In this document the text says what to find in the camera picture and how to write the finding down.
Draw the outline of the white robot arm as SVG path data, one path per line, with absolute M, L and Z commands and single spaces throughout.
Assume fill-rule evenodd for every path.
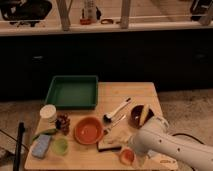
M 213 147 L 171 136 L 168 127 L 164 117 L 153 116 L 129 138 L 128 146 L 139 156 L 153 150 L 199 171 L 213 171 Z

